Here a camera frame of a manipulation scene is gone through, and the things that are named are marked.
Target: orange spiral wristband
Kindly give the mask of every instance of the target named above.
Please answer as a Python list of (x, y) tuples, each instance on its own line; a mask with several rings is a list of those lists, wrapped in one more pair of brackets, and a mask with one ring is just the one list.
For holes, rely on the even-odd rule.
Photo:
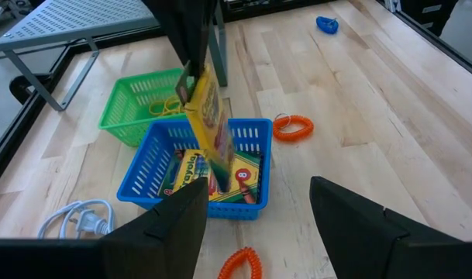
[(218, 279), (230, 279), (234, 270), (241, 266), (244, 260), (248, 260), (251, 266), (251, 279), (261, 279), (263, 271), (261, 268), (260, 258), (257, 252), (250, 247), (244, 247), (241, 250), (235, 252), (230, 258), (224, 263)]
[[(299, 124), (303, 125), (304, 127), (298, 131), (283, 133), (281, 129), (285, 126), (288, 126), (289, 124)], [(303, 139), (306, 136), (309, 136), (313, 132), (314, 128), (315, 126), (310, 119), (300, 115), (291, 115), (274, 120), (274, 136), (277, 139), (286, 142), (295, 142)]]

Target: blue object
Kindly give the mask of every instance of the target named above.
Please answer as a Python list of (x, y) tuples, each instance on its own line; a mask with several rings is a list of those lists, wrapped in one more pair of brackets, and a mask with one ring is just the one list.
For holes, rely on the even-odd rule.
[(323, 16), (316, 18), (316, 25), (321, 31), (331, 35), (337, 33), (337, 30), (339, 29), (337, 19), (329, 19)]
[[(210, 201), (208, 217), (254, 220), (268, 203), (272, 121), (229, 119), (229, 128), (236, 150), (262, 155), (258, 199), (255, 205)], [(199, 148), (198, 141), (187, 119), (157, 120), (151, 123), (120, 185), (117, 199), (133, 202), (145, 209), (152, 208), (162, 200), (158, 198), (158, 191), (174, 150), (196, 148)]]

